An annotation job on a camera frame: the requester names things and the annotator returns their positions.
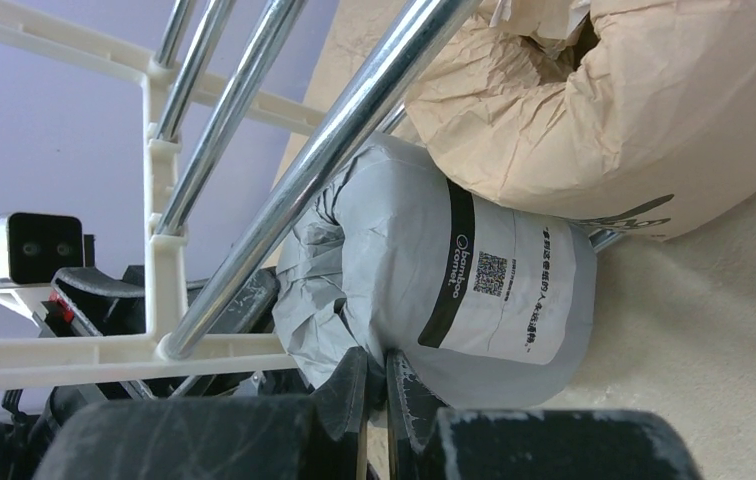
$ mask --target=camera lens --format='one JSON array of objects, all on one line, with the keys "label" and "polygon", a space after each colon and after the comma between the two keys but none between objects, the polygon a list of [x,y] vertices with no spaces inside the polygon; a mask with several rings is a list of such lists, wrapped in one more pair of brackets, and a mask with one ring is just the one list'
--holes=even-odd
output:
[{"label": "camera lens", "polygon": [[57,253],[61,257],[68,257],[72,254],[72,247],[70,247],[68,243],[61,243],[60,245],[57,245]]},{"label": "camera lens", "polygon": [[39,248],[39,244],[36,242],[28,242],[22,245],[22,252],[29,257],[35,257],[39,255],[40,251],[42,251],[42,249]]}]

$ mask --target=white plastic frame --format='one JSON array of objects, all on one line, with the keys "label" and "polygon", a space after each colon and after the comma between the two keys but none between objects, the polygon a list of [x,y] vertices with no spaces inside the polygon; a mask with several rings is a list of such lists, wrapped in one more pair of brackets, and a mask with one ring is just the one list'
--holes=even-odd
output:
[{"label": "white plastic frame", "polygon": [[[274,334],[207,335],[184,361],[166,360],[158,353],[158,345],[187,310],[186,237],[153,235],[177,182],[181,151],[180,143],[152,139],[153,122],[160,118],[180,62],[164,70],[152,61],[150,50],[1,0],[0,43],[142,87],[146,242],[146,333],[0,340],[0,390],[294,367]],[[192,100],[213,105],[224,86],[223,77],[205,73]],[[302,135],[309,135],[323,116],[323,112],[263,92],[248,113],[249,118]],[[33,320],[34,313],[45,313],[41,302],[50,293],[48,286],[0,288],[0,304]]]}]

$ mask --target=chrome tube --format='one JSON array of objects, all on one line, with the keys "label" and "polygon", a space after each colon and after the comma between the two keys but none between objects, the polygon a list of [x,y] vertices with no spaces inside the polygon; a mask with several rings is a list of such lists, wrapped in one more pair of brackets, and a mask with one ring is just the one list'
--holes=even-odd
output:
[{"label": "chrome tube", "polygon": [[210,54],[216,48],[236,0],[209,0],[198,28],[195,31],[187,59],[178,72],[175,85],[163,107],[154,138],[171,142],[181,126],[190,103],[190,93],[198,76],[207,68]]},{"label": "chrome tube", "polygon": [[184,359],[281,242],[333,172],[401,100],[481,0],[409,0],[393,25],[325,115],[242,238],[211,277],[164,354]]},{"label": "chrome tube", "polygon": [[187,30],[187,23],[192,16],[192,9],[195,0],[176,0],[172,7],[172,15],[169,17],[169,23],[166,24],[166,31],[163,33],[163,40],[160,42],[160,48],[154,52],[154,63],[162,68],[172,68],[175,64],[175,55],[181,40],[184,38],[184,32]]},{"label": "chrome tube", "polygon": [[[267,325],[264,320],[268,318],[266,315],[277,299],[278,281],[275,276],[270,272],[259,270],[252,276],[246,287],[231,300],[227,307],[230,318],[219,317],[211,333],[251,333],[265,330]],[[227,321],[231,318],[236,319],[236,323]],[[205,380],[209,387],[210,376],[191,375],[186,377],[170,396],[183,397],[189,394],[200,380]]]},{"label": "chrome tube", "polygon": [[240,63],[207,122],[192,160],[175,186],[155,233],[174,235],[187,221],[195,201],[248,112],[263,78],[281,53],[306,3],[307,0],[267,2]]},{"label": "chrome tube", "polygon": [[398,127],[399,124],[402,123],[402,120],[404,120],[406,116],[407,115],[405,115],[404,111],[404,102],[399,101],[399,103],[397,103],[396,106],[393,107],[392,110],[390,110],[390,113],[388,113],[387,116],[384,117],[383,120],[381,120],[381,123],[379,123],[378,126],[375,127],[375,130],[381,133],[393,133],[393,130],[395,130],[396,127]]}]

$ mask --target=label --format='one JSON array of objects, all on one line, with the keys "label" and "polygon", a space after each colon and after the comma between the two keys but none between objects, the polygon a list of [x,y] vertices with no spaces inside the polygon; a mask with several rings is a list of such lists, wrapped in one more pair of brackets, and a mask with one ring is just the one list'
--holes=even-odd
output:
[{"label": "label", "polygon": [[572,304],[569,225],[474,197],[449,181],[446,271],[420,345],[545,365],[560,350]]}]

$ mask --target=camera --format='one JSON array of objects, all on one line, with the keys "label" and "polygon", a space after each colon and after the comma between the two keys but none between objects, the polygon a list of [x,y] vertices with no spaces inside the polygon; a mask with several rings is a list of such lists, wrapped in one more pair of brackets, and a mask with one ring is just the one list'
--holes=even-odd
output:
[{"label": "camera", "polygon": [[84,266],[84,243],[75,217],[0,215],[0,287],[47,284],[61,268]]}]

